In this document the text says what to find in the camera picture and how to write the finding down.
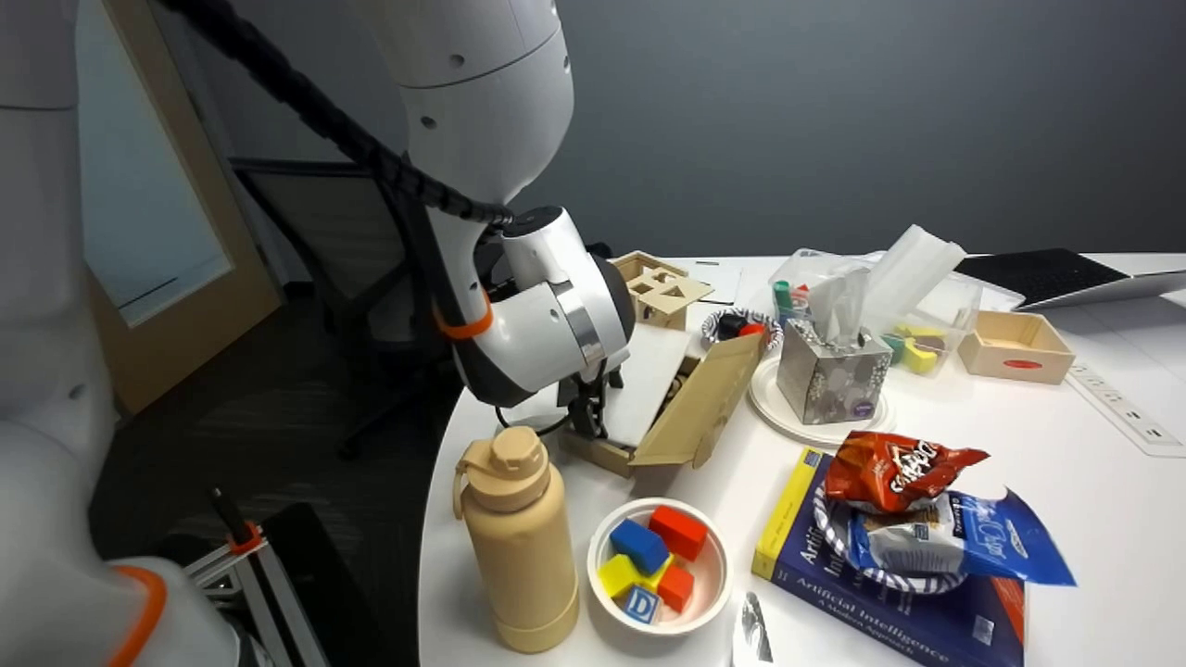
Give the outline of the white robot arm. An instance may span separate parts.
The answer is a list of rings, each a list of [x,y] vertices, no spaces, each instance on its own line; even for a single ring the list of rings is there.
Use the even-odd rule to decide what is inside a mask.
[[[78,160],[78,10],[0,0],[0,667],[264,667],[267,651],[161,556],[108,561],[89,501],[117,397],[89,306]],[[632,339],[623,283],[570,220],[521,251],[497,299],[474,246],[553,165],[576,115],[556,0],[349,0],[408,115],[402,151],[349,119],[230,0],[165,0],[381,186],[427,208],[434,318],[492,404],[609,371]]]

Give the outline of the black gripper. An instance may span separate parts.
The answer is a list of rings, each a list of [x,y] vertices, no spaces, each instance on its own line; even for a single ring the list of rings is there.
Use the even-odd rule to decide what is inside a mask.
[[[623,387],[618,371],[602,371],[593,383],[570,375],[559,383],[556,404],[566,411],[579,436],[606,441],[606,397]]]

